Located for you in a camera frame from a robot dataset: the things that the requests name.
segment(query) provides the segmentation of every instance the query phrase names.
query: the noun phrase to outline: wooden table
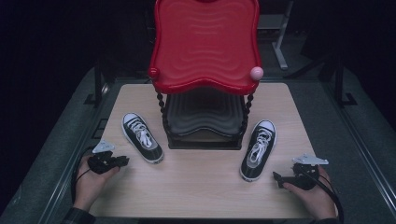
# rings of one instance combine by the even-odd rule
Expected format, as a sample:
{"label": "wooden table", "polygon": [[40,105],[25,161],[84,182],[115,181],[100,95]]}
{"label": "wooden table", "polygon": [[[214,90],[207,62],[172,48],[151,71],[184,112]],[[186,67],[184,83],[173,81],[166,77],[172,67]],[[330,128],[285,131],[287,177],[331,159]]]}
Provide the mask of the wooden table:
{"label": "wooden table", "polygon": [[[113,156],[130,157],[128,166],[107,184],[92,206],[98,217],[303,218],[302,203],[279,189],[272,172],[292,175],[291,159],[314,154],[289,88],[262,83],[254,94],[241,150],[169,149],[156,92],[149,84],[125,85],[103,138],[116,146]],[[126,113],[141,115],[164,151],[160,164],[149,164],[124,137]],[[262,119],[276,126],[277,142],[259,180],[239,174],[254,125]]]}

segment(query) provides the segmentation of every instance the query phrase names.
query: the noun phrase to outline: hand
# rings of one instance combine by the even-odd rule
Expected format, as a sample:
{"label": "hand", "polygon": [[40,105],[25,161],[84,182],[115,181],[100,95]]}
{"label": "hand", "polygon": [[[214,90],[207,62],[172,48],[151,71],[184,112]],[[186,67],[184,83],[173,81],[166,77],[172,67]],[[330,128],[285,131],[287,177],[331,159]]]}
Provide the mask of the hand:
{"label": "hand", "polygon": [[[90,169],[88,166],[89,157],[90,156],[85,156],[81,159],[77,177]],[[118,173],[119,170],[120,167],[114,167],[101,175],[93,171],[89,171],[84,174],[76,184],[76,200],[73,206],[89,212],[91,206],[105,187],[107,180],[109,180],[114,174]]]}
{"label": "hand", "polygon": [[[331,189],[330,184],[324,179],[326,178],[330,182],[330,177],[326,171],[319,166],[319,181],[326,187]],[[335,213],[334,202],[330,196],[318,185],[314,186],[311,190],[303,190],[295,187],[291,183],[284,183],[283,188],[288,189],[297,197],[303,201],[305,208],[314,217],[315,220],[322,220],[325,218],[337,218]]]}

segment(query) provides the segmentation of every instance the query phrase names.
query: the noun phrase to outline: pink ball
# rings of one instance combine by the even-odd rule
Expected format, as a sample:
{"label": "pink ball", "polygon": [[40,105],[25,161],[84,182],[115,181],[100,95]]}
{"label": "pink ball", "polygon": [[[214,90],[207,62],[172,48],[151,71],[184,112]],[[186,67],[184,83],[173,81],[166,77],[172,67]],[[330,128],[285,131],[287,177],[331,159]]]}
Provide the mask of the pink ball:
{"label": "pink ball", "polygon": [[157,79],[158,76],[160,75],[160,69],[156,68],[156,67],[150,67],[148,69],[148,75],[151,77],[151,79]]}
{"label": "pink ball", "polygon": [[262,71],[262,68],[260,67],[254,67],[250,71],[250,76],[253,80],[260,80],[262,79],[262,76],[264,76],[264,71]]}

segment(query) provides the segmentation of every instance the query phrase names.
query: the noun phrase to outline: shoe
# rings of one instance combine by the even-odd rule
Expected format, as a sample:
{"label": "shoe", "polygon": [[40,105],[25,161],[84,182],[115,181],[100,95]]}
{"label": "shoe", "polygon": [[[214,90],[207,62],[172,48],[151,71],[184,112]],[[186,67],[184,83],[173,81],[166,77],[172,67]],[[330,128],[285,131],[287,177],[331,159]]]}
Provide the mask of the shoe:
{"label": "shoe", "polygon": [[276,128],[270,120],[256,124],[250,137],[240,174],[247,182],[259,179],[262,169],[276,143]]}
{"label": "shoe", "polygon": [[122,130],[128,141],[152,164],[163,160],[163,149],[151,135],[146,122],[137,114],[126,114],[122,119]]}

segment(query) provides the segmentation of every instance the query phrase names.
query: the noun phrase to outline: red plastic tray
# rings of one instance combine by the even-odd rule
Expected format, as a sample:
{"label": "red plastic tray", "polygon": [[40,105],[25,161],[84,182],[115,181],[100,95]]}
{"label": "red plastic tray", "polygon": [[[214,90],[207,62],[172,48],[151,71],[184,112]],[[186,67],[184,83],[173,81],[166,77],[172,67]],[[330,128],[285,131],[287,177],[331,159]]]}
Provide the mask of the red plastic tray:
{"label": "red plastic tray", "polygon": [[253,93],[261,66],[257,48],[257,0],[157,0],[157,39],[148,75],[170,94],[210,86]]}

